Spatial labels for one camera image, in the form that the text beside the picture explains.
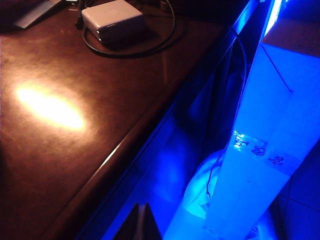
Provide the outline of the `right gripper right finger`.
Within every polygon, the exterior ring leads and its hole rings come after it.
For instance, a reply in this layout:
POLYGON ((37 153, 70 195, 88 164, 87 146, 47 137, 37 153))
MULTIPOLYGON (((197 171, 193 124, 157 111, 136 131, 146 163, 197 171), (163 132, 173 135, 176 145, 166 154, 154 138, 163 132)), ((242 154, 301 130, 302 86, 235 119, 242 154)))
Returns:
POLYGON ((144 206, 144 239, 162 240, 162 235, 148 203, 144 206))

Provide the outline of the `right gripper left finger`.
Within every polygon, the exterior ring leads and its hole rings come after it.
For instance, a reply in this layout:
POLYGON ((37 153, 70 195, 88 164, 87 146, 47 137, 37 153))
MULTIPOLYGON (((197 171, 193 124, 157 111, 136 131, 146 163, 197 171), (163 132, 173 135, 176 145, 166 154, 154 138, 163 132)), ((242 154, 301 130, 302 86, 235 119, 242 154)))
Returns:
POLYGON ((117 232, 118 240, 142 240, 144 225, 144 207, 135 204, 117 232))

